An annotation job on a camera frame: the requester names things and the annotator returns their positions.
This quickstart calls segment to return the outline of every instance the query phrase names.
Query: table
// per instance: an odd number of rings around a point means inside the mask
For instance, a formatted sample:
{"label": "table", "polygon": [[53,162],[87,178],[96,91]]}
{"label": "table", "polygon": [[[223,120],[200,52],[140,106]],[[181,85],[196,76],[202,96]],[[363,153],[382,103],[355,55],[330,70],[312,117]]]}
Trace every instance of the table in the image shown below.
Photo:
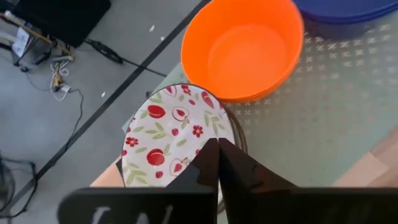
{"label": "table", "polygon": [[[305,33],[300,61],[280,88],[227,105],[244,128],[249,154],[303,187],[398,186],[395,21],[397,13],[353,40]],[[158,89],[185,82],[178,64]],[[226,222],[224,215],[219,220]]]}

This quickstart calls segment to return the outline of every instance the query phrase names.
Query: plate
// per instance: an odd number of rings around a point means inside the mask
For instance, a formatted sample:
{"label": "plate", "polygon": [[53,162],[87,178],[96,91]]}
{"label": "plate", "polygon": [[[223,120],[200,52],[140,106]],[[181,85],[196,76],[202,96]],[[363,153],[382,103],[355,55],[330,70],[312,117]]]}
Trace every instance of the plate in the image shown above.
{"label": "plate", "polygon": [[127,129],[122,150],[124,184],[166,187],[209,138],[234,143],[226,111],[213,94],[187,84],[159,90],[138,109]]}

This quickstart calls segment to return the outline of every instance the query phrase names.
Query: black cable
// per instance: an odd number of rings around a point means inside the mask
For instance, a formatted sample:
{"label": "black cable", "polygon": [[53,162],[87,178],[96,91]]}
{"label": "black cable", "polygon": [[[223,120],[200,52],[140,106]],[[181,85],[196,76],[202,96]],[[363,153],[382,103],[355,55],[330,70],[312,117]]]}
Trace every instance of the black cable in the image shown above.
{"label": "black cable", "polygon": [[29,78],[29,74],[28,74],[27,72],[25,72],[25,75],[26,75],[26,78],[28,79],[28,81],[30,82],[30,84],[31,84],[36,90],[39,90],[39,91],[49,91],[49,90],[50,90],[49,88],[48,88],[48,89],[41,89],[41,88],[37,87],[37,86],[32,82],[32,80]]}
{"label": "black cable", "polygon": [[[80,122],[80,120],[81,120],[81,118],[82,118],[82,116],[83,116],[83,100],[84,100],[84,96],[83,96],[83,94],[81,93],[81,91],[80,91],[79,89],[71,90],[70,93],[73,93],[73,92],[76,92],[76,91],[79,93],[79,95],[80,95],[80,97],[81,97],[81,100],[80,100],[80,114],[79,114],[78,119],[76,120],[76,123],[75,123],[74,127],[73,127],[72,134],[70,135],[70,137],[69,137],[69,139],[68,139],[68,141],[67,141],[67,145],[69,144],[69,142],[70,142],[72,136],[73,136],[74,133],[76,132],[77,126],[78,126],[78,124],[79,124],[79,122]],[[10,169],[10,168],[8,168],[8,166],[6,166],[6,165],[3,163],[3,161],[13,162],[13,163],[17,163],[17,164],[21,164],[21,163],[29,164],[30,167],[31,167],[31,169],[32,169],[31,174],[33,175],[33,180],[34,180],[33,189],[32,189],[32,191],[31,191],[31,193],[30,193],[30,195],[29,195],[29,198],[27,199],[25,205],[21,208],[21,210],[20,210],[19,212],[17,212],[16,214],[14,214],[14,215],[0,215],[0,218],[7,218],[7,219],[8,219],[8,222],[10,222],[11,219],[13,219],[13,218],[15,218],[15,217],[19,216],[20,214],[22,214],[22,213],[24,213],[24,212],[27,211],[27,207],[29,206],[30,201],[32,200],[34,194],[35,194],[36,191],[37,191],[38,181],[39,181],[39,180],[38,180],[38,178],[37,178],[36,165],[35,165],[33,162],[29,162],[29,161],[17,161],[17,160],[8,159],[8,158],[5,158],[5,157],[0,157],[0,160],[1,160],[0,167],[2,167],[2,170],[4,169],[4,170],[8,171],[8,173],[9,173],[9,175],[10,175],[10,177],[11,177],[11,187],[12,187],[12,196],[11,196],[10,199],[6,202],[6,204],[5,204],[2,208],[0,208],[0,212],[3,212],[6,208],[8,208],[8,205],[10,204],[10,202],[12,201],[12,199],[13,199],[13,197],[14,197],[14,195],[15,195],[15,185],[16,185],[16,184],[15,184],[14,176],[11,174],[11,170],[20,170],[20,171],[23,171],[23,172],[27,172],[26,170],[23,170],[23,169]]]}
{"label": "black cable", "polygon": [[[15,192],[15,180],[14,180],[14,176],[11,174],[11,169],[8,168],[8,166],[5,165],[5,164],[3,163],[3,161],[12,162],[12,163],[16,163],[16,164],[28,164],[28,165],[30,165],[30,168],[32,169],[31,174],[32,174],[33,180],[34,180],[33,189],[32,189],[32,191],[31,191],[31,193],[30,193],[30,195],[29,195],[29,198],[27,199],[25,205],[21,208],[21,210],[20,210],[19,212],[17,212],[16,214],[14,214],[14,215],[0,215],[0,218],[7,218],[7,219],[10,221],[10,219],[15,218],[15,217],[19,216],[20,214],[22,214],[22,213],[24,213],[24,212],[27,211],[27,207],[29,206],[30,201],[32,200],[34,194],[36,193],[37,186],[38,186],[38,181],[39,181],[39,180],[37,179],[37,176],[36,176],[36,174],[37,174],[36,165],[35,165],[33,162],[29,162],[29,161],[17,161],[17,160],[15,160],[15,159],[8,159],[8,158],[6,158],[6,157],[2,157],[2,158],[1,158],[1,166],[2,166],[4,169],[6,169],[6,170],[9,171],[9,175],[10,175],[11,180],[12,180],[12,181],[11,181],[11,185],[12,185],[12,189],[13,189],[14,192]],[[9,205],[10,202],[12,201],[12,198],[13,198],[14,195],[15,195],[15,193],[12,195],[12,197],[9,199],[9,201],[0,209],[0,212],[4,211],[4,210],[8,207],[8,205]]]}
{"label": "black cable", "polygon": [[131,65],[135,65],[139,68],[142,68],[144,70],[150,71],[156,75],[160,75],[162,77],[167,77],[167,75],[155,71],[153,69],[147,68],[145,66],[139,65],[136,62],[132,62],[126,58],[123,58],[121,56],[119,56],[114,50],[110,49],[108,46],[104,45],[103,43],[101,43],[100,41],[96,41],[96,40],[91,40],[91,39],[86,39],[85,43],[92,46],[97,52],[99,52],[101,55],[104,55],[106,58],[110,59],[113,62],[122,64],[123,62],[129,63]]}
{"label": "black cable", "polygon": [[163,73],[157,72],[157,71],[152,70],[152,69],[147,68],[147,67],[144,67],[144,66],[142,66],[142,65],[139,65],[139,64],[137,64],[137,63],[135,63],[135,62],[132,62],[132,61],[130,61],[130,60],[127,60],[127,59],[125,59],[125,58],[122,58],[122,60],[125,61],[125,62],[127,62],[127,63],[130,63],[130,64],[132,64],[132,65],[135,65],[135,66],[137,66],[137,67],[139,67],[139,68],[143,68],[143,69],[145,69],[145,70],[147,70],[147,71],[150,71],[150,72],[152,72],[152,73],[155,73],[156,75],[160,75],[160,76],[162,76],[162,77],[167,77],[167,75],[165,75],[165,74],[163,74]]}
{"label": "black cable", "polygon": [[81,93],[81,91],[80,91],[79,89],[71,90],[70,93],[73,93],[73,92],[76,92],[76,91],[79,93],[80,98],[81,98],[81,99],[80,99],[80,106],[79,106],[80,114],[79,114],[78,119],[76,120],[75,126],[73,127],[72,134],[70,135],[70,137],[69,137],[69,139],[68,139],[68,141],[67,141],[67,143],[66,143],[67,146],[69,145],[69,142],[70,142],[72,136],[73,136],[74,133],[76,132],[77,126],[79,125],[79,122],[80,122],[80,120],[81,120],[81,117],[83,116],[83,100],[85,99],[85,97],[83,96],[83,94]]}

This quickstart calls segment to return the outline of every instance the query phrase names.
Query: orange bowl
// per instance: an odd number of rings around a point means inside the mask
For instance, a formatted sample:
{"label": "orange bowl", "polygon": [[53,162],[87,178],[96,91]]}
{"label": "orange bowl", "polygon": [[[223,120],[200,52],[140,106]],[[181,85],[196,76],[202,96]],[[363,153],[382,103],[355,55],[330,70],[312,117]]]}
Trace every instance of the orange bowl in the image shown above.
{"label": "orange bowl", "polygon": [[303,22],[290,0],[213,0],[188,26],[181,61],[193,84],[243,102],[281,85],[302,44]]}

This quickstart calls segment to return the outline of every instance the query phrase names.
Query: textured tablecloth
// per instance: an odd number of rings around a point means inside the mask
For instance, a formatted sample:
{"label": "textured tablecloth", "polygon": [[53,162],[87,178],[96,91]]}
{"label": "textured tablecloth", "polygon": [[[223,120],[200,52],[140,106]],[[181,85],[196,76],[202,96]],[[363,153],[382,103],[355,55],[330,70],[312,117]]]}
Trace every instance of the textured tablecloth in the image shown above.
{"label": "textured tablecloth", "polygon": [[[300,61],[279,89],[228,105],[249,154],[299,186],[323,186],[371,150],[398,121],[396,21],[398,14],[347,41],[306,33]],[[178,64],[159,88],[184,82]]]}

